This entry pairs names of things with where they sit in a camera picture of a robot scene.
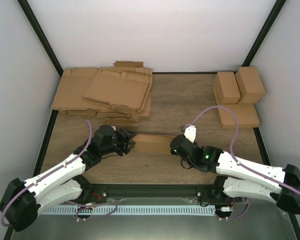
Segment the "stack of flattened cardboard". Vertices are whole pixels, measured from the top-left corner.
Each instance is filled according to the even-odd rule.
[[[266,93],[256,67],[240,67],[233,72],[218,72],[212,82],[218,106],[231,110],[239,128],[256,128],[260,121],[254,104]],[[218,108],[222,128],[235,128],[235,120],[225,109]]]
[[[137,127],[139,118],[150,116],[152,69],[141,61],[113,65],[67,68],[51,108],[104,118],[108,125]]]

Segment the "metal vent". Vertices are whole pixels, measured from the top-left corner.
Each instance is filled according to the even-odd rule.
[[[91,209],[85,209],[78,215],[105,215],[112,210],[114,206],[99,206]],[[43,212],[44,215],[75,215],[78,211],[76,205],[59,205]],[[199,205],[119,205],[116,212],[112,215],[186,215],[186,216],[214,216],[215,206],[202,207]]]

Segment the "white wall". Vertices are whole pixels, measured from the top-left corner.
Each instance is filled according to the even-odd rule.
[[[0,200],[34,171],[58,79],[18,2],[0,0]]]
[[[286,2],[251,65],[266,89],[257,112],[270,161],[300,169],[300,1]]]
[[[237,70],[275,0],[29,0],[64,68]]]

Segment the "purple cable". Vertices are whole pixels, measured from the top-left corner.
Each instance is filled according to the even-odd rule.
[[[85,210],[85,208],[97,208],[97,207],[101,207],[101,206],[115,206],[115,208],[111,212],[109,212],[109,213],[107,213],[107,214],[105,214],[103,216],[96,217],[96,218],[86,218],[85,219],[86,221],[93,221],[93,220],[98,220],[98,219],[104,219],[104,218],[110,216],[111,214],[113,214],[114,212],[116,212],[118,210],[118,205],[115,204],[115,203],[103,203],[103,204],[95,204],[95,205],[83,205],[83,204],[79,204],[79,203],[76,203],[76,202],[73,202],[73,201],[66,201],[66,202],[69,203],[69,204],[77,205],[79,207],[83,207],[83,208],[79,209],[76,212],[76,214],[75,214],[76,219],[79,219],[78,213],[80,213],[81,211]]]
[[[211,106],[211,107],[208,107],[207,109],[203,110],[203,112],[201,112],[191,123],[189,123],[188,125],[186,125],[185,128],[189,127],[190,125],[193,125],[202,116],[202,114],[204,114],[205,112],[207,112],[210,109],[224,109],[224,110],[228,111],[232,115],[232,117],[234,119],[234,122],[235,122],[235,133],[234,133],[234,136],[233,136],[232,141],[230,143],[230,154],[231,154],[233,160],[237,163],[238,159],[236,158],[236,156],[234,154],[233,148],[234,148],[234,143],[235,143],[236,137],[238,135],[238,129],[239,129],[239,127],[238,127],[238,120],[237,120],[236,116],[234,115],[234,113],[232,111],[230,111],[228,108],[226,108],[224,106]],[[296,194],[298,194],[300,196],[300,191],[298,191],[297,189],[293,188],[292,186],[289,186],[289,185],[287,185],[287,184],[285,184],[283,182],[280,182],[280,181],[278,181],[276,179],[273,179],[273,178],[271,178],[271,177],[269,177],[267,175],[264,175],[264,174],[262,174],[262,173],[260,173],[260,172],[258,172],[256,170],[253,170],[252,168],[250,168],[250,167],[248,167],[248,166],[246,166],[246,165],[244,165],[242,163],[239,163],[238,165],[241,166],[241,167],[243,167],[244,169],[246,169],[246,170],[248,170],[248,171],[250,171],[250,172],[258,175],[258,176],[261,176],[261,177],[263,177],[263,178],[265,178],[265,179],[267,179],[269,181],[272,181],[272,182],[278,184],[281,187],[285,187],[285,188],[291,190],[292,192],[294,192],[294,193],[296,193]]]
[[[71,164],[73,161],[75,161],[76,159],[78,159],[84,152],[85,150],[88,148],[89,144],[91,143],[91,138],[92,138],[92,126],[90,124],[90,122],[88,120],[85,121],[86,124],[89,127],[89,138],[88,138],[88,142],[86,143],[86,145],[84,146],[84,148],[82,149],[82,151],[75,156],[73,159],[71,159],[70,161],[66,162],[66,166],[68,164]],[[51,172],[48,172],[46,175],[42,176],[41,178],[39,178],[38,180],[36,180],[37,183],[41,182],[42,180],[44,180],[45,178],[49,177],[51,174],[54,174],[55,172],[59,171],[60,169],[64,168],[65,166],[61,165],[59,167],[57,167],[56,169],[52,170]],[[27,191],[29,188],[33,187],[35,184],[31,183],[29,186],[26,186],[24,189],[22,189],[20,192],[18,192],[9,202],[8,204],[5,206],[4,210],[2,211],[2,215],[1,215],[1,225],[4,227],[9,227],[11,226],[10,224],[5,223],[5,215],[8,211],[8,209],[11,207],[11,205],[15,202],[15,200],[17,198],[19,198],[25,191]]]
[[[241,218],[248,212],[250,205],[251,205],[251,199],[249,199],[248,205],[246,206],[245,210],[241,214],[239,214],[238,216],[235,216],[235,217],[228,218],[226,221],[232,221],[232,220],[237,220],[237,219]],[[222,217],[219,217],[216,213],[214,215],[218,219],[224,219]]]

